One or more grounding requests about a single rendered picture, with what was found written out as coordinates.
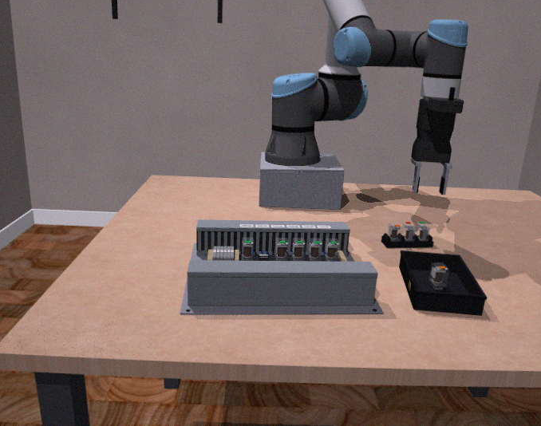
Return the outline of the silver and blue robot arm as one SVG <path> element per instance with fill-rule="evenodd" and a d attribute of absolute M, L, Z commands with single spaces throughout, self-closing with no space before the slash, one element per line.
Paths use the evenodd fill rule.
<path fill-rule="evenodd" d="M 433 20 L 428 32 L 378 30 L 362 0 L 323 2 L 329 18 L 318 79 L 315 73 L 296 73 L 273 82 L 272 132 L 265 151 L 271 164 L 319 162 L 314 122 L 351 120 L 365 108 L 368 89 L 357 67 L 415 67 L 424 68 L 423 77 L 462 77 L 466 22 Z"/>

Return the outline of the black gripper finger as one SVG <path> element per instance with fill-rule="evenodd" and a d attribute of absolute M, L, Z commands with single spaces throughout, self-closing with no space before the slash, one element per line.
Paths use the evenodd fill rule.
<path fill-rule="evenodd" d="M 418 193 L 418 187 L 419 187 L 419 182 L 420 182 L 419 175 L 420 175 L 420 169 L 421 169 L 421 162 L 415 161 L 413 158 L 411 159 L 411 162 L 415 165 L 412 190 L 414 193 Z"/>
<path fill-rule="evenodd" d="M 445 195 L 447 184 L 448 184 L 449 169 L 452 168 L 452 165 L 450 163 L 441 163 L 441 164 L 444 165 L 444 171 L 443 171 L 443 176 L 441 176 L 439 193 L 441 193 L 442 195 Z"/>

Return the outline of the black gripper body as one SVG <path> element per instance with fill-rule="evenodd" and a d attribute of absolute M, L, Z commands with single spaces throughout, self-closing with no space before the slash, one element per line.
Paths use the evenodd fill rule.
<path fill-rule="evenodd" d="M 460 80 L 423 77 L 418 116 L 417 138 L 413 143 L 415 161 L 449 163 L 450 139 L 456 113 L 462 113 L 459 98 Z M 454 100 L 453 100 L 454 99 Z M 430 109 L 430 110 L 429 110 Z"/>

